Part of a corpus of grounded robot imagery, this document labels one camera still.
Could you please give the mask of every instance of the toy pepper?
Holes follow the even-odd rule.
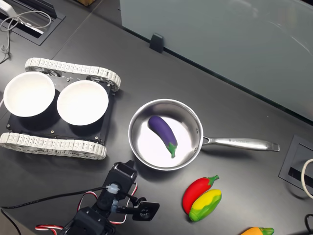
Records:
[[[182,197],[182,207],[186,214],[189,214],[192,204],[195,200],[200,197],[204,192],[208,191],[212,186],[214,181],[219,179],[216,175],[211,178],[200,178],[194,181],[185,191]]]
[[[272,235],[273,233],[274,229],[272,228],[251,228],[241,235]]]
[[[191,206],[189,218],[197,222],[207,217],[217,207],[222,199],[222,192],[219,189],[211,189],[202,194]]]

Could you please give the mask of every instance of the white tread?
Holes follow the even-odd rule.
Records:
[[[93,160],[104,159],[107,154],[105,146],[90,141],[49,139],[13,132],[6,132],[1,135],[0,146],[24,153]]]
[[[62,74],[62,72],[70,72],[77,74],[85,74],[95,78],[103,79],[112,86],[114,92],[118,91],[121,86],[121,78],[113,71],[96,66],[71,64],[62,61],[48,60],[44,58],[29,58],[25,64],[26,71],[53,71]]]

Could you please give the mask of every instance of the black cable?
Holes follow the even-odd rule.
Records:
[[[19,228],[18,228],[18,226],[14,223],[14,221],[6,213],[4,213],[4,211],[2,209],[0,209],[0,211],[14,225],[14,227],[18,231],[19,235],[22,235],[20,230],[19,230]]]
[[[6,113],[9,112],[8,110],[5,112],[5,114],[2,115],[2,117],[0,118],[0,120],[6,115]]]
[[[16,205],[16,206],[0,207],[0,208],[2,208],[2,209],[16,209],[16,208],[25,207],[25,206],[32,205],[32,204],[35,204],[35,203],[38,203],[38,202],[43,202],[43,201],[47,201],[47,200],[51,200],[51,199],[55,199],[55,198],[59,198],[59,197],[74,196],[74,195],[78,195],[78,194],[84,194],[85,192],[88,192],[88,191],[99,191],[99,190],[102,190],[102,189],[105,189],[105,188],[106,187],[104,186],[104,187],[92,188],[92,189],[87,189],[87,190],[78,191],[78,192],[64,193],[64,194],[54,195],[54,196],[51,196],[51,197],[45,197],[45,198],[38,199],[38,200],[35,200],[35,201],[31,201],[31,202],[26,202],[26,203],[19,204],[19,205]]]
[[[127,196],[127,197],[129,197],[129,198],[136,198],[136,197],[134,197],[134,196],[131,196],[130,194],[128,194],[128,193],[126,193],[126,192],[118,192],[118,193],[120,193],[120,194],[123,194],[123,195],[125,195],[125,196]]]
[[[313,214],[307,214],[305,216],[305,220],[304,220],[304,223],[305,223],[305,227],[307,227],[307,230],[309,231],[310,234],[313,234],[311,228],[310,228],[310,225],[309,225],[309,217],[312,216],[313,217]]]

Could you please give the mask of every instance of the white cable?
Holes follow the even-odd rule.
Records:
[[[44,229],[44,228],[47,228],[47,229],[59,229],[59,230],[63,229],[63,227],[56,226],[56,225],[37,225],[36,227],[39,227],[38,229]]]
[[[33,26],[33,25],[29,24],[29,23],[24,22],[22,19],[20,19],[22,15],[30,14],[30,13],[42,13],[42,14],[46,15],[49,18],[49,23],[44,25],[44,26]],[[2,30],[2,26],[3,26],[4,22],[6,22],[6,21],[8,21],[10,19],[11,19],[11,21],[10,21],[10,23],[8,25],[8,28],[5,29],[5,30]],[[45,27],[48,27],[51,24],[51,17],[47,13],[45,13],[43,11],[26,11],[26,12],[18,14],[15,17],[8,17],[5,20],[3,20],[2,23],[0,24],[0,31],[8,33],[7,34],[8,43],[7,43],[7,46],[1,45],[1,47],[0,47],[0,52],[2,52],[4,54],[4,58],[2,59],[0,64],[2,64],[6,60],[6,55],[8,55],[8,58],[10,57],[10,55],[9,55],[9,52],[10,52],[10,32],[11,32],[11,30],[13,28],[15,28],[18,25],[18,23],[23,23],[23,24],[25,24],[27,26],[30,26],[32,28],[45,28]]]
[[[39,228],[39,227],[36,227],[35,230],[38,230],[38,231],[51,231],[53,232],[53,235],[57,235],[57,231],[55,231],[55,229],[45,229],[45,228]]]
[[[307,160],[304,165],[303,165],[303,168],[302,168],[302,172],[301,172],[301,184],[302,184],[302,187],[303,187],[303,190],[305,191],[305,193],[313,199],[313,196],[309,193],[306,185],[305,185],[305,182],[304,182],[304,175],[305,175],[305,170],[307,169],[307,166],[308,164],[310,164],[311,162],[313,162],[313,159],[310,159],[310,160]]]
[[[136,186],[135,186],[135,188],[134,188],[134,190],[133,190],[133,192],[132,192],[132,196],[135,194],[135,192],[137,191],[137,188],[138,188],[137,183],[135,183],[135,184],[136,184]],[[126,203],[126,207],[128,207],[128,204],[129,204],[129,201],[130,201],[130,200],[131,200],[131,199],[128,199],[128,201],[127,201],[127,203]],[[111,224],[115,224],[115,225],[123,224],[123,223],[126,221],[126,218],[127,218],[127,214],[125,214],[124,220],[123,220],[122,222],[110,221],[110,223],[111,223]]]
[[[80,210],[80,206],[81,206],[81,204],[82,204],[82,202],[83,202],[83,199],[84,199],[84,197],[85,197],[87,194],[92,194],[96,199],[98,199],[97,194],[95,194],[94,192],[91,192],[91,191],[85,192],[84,195],[82,196],[82,198],[80,199],[79,203],[78,203],[77,211]]]

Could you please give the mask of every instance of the robotic arm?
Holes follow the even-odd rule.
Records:
[[[97,202],[92,207],[80,209],[75,217],[63,228],[60,235],[111,235],[115,227],[109,222],[111,212],[132,214],[133,220],[150,221],[156,214],[159,203],[147,202],[128,194],[137,178],[134,162],[115,163],[109,171]],[[118,201],[130,198],[132,208],[121,207]]]

